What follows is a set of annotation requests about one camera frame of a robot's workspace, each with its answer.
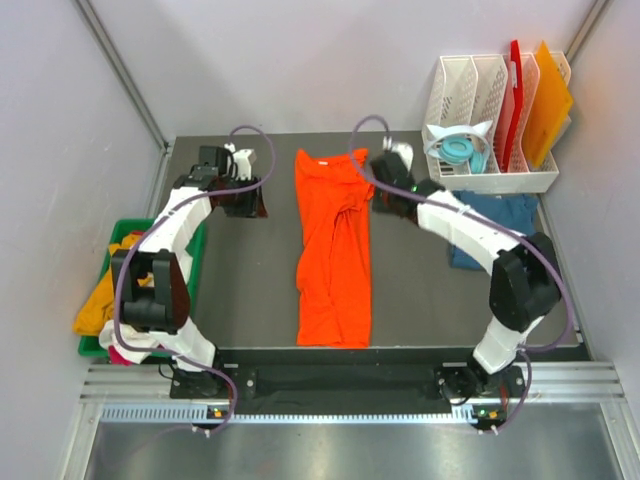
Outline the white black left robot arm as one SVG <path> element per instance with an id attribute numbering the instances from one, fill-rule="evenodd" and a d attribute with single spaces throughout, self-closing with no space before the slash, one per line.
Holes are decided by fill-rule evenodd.
<path id="1" fill-rule="evenodd" d="M 154 353 L 174 362 L 174 380 L 205 396 L 226 387 L 217 350 L 191 318 L 188 283 L 195 258 L 187 248 L 201 224 L 221 208 L 232 218 L 267 215 L 256 153 L 232 143 L 204 146 L 190 171 L 174 182 L 165 207 L 136 244 L 111 256 L 113 320 L 101 333 L 105 349 L 126 364 Z"/>

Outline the orange t-shirt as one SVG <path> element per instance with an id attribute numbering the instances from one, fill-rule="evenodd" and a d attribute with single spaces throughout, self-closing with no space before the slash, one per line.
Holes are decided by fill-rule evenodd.
<path id="1" fill-rule="evenodd" d="M 352 155 L 295 158 L 296 198 L 303 250 L 296 271 L 299 292 L 297 344 L 366 348 L 372 332 L 370 210 L 374 187 Z"/>

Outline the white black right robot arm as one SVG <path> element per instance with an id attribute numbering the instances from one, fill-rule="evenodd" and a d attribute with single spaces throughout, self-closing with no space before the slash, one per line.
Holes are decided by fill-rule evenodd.
<path id="1" fill-rule="evenodd" d="M 489 220 L 433 180 L 417 183 L 396 152 L 382 153 L 370 166 L 385 210 L 447 240 L 490 276 L 492 317 L 467 363 L 462 390 L 466 396 L 492 394 L 530 332 L 561 300 L 552 241 Z"/>

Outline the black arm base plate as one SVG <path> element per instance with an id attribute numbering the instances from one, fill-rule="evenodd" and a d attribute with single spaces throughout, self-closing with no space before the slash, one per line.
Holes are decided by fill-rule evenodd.
<path id="1" fill-rule="evenodd" d="M 445 413 L 462 400 L 503 404 L 524 392 L 511 365 L 483 394 L 466 396 L 468 348 L 223 348 L 216 367 L 238 391 L 239 414 Z"/>

